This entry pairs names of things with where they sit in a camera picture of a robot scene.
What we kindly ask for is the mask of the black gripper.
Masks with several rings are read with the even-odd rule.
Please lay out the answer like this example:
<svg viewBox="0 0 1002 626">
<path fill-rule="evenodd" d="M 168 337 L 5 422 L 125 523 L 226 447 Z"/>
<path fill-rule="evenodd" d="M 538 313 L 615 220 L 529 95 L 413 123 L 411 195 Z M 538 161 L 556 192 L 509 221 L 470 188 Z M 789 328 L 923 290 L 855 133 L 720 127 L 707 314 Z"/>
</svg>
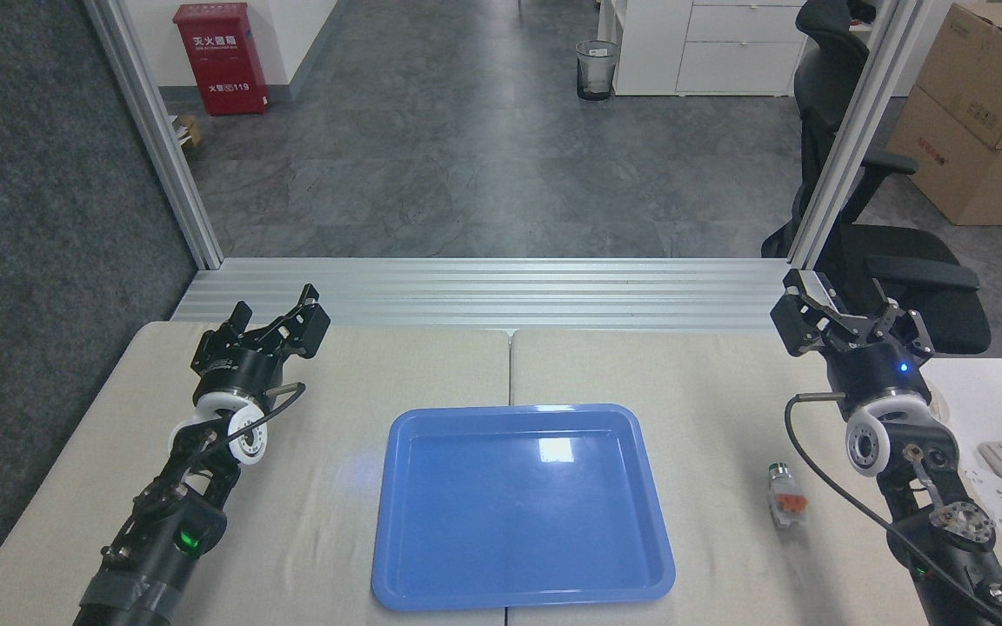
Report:
<svg viewBox="0 0 1002 626">
<path fill-rule="evenodd" d="M 192 371 L 200 377 L 192 403 L 198 404 L 208 393 L 223 392 L 246 396 L 258 407 L 271 407 L 274 401 L 267 390 L 282 383 L 286 357 L 311 359 L 329 331 L 331 319 L 318 298 L 315 286 L 306 283 L 289 314 L 248 331 L 248 340 L 253 310 L 239 301 L 217 329 L 200 337 L 191 361 Z"/>
<path fill-rule="evenodd" d="M 867 333 L 873 344 L 848 350 L 859 339 L 858 318 L 847 314 L 824 274 L 788 270 L 783 285 L 784 294 L 769 314 L 772 324 L 791 356 L 832 350 L 826 352 L 827 380 L 832 392 L 845 396 L 838 401 L 843 419 L 880 397 L 911 393 L 930 403 L 921 365 L 936 349 L 918 310 L 883 301 Z"/>
</svg>

